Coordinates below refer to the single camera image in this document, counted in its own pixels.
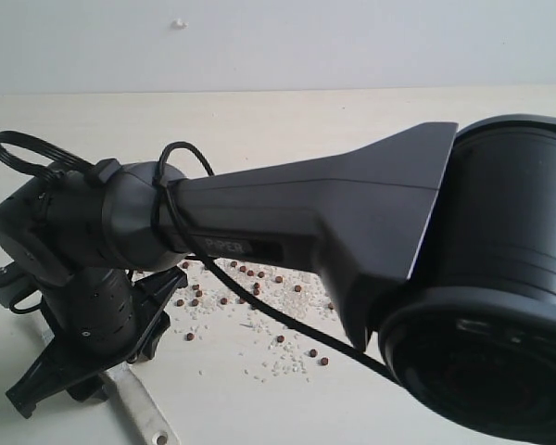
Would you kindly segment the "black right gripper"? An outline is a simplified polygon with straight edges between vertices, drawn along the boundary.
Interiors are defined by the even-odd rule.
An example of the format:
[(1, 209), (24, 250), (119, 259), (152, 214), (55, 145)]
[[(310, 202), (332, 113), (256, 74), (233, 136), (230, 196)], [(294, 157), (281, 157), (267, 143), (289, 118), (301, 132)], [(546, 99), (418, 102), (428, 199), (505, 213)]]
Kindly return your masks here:
[(174, 266), (134, 282), (122, 269), (85, 268), (64, 286), (41, 279), (36, 284), (55, 337), (6, 392), (24, 418), (60, 392), (77, 402), (107, 401), (102, 368), (155, 357), (171, 326), (165, 307), (187, 286), (187, 275)]

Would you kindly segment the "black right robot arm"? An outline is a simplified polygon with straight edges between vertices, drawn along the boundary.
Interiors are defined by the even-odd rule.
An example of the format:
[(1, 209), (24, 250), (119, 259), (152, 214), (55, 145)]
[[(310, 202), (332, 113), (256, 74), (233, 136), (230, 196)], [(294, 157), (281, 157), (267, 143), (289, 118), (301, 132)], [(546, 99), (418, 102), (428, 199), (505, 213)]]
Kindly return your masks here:
[(154, 356), (189, 255), (277, 322), (450, 421), (556, 444), (556, 118), (427, 122), (322, 159), (189, 179), (0, 133), (28, 181), (0, 204), (0, 303), (53, 339), (7, 397), (23, 416)]

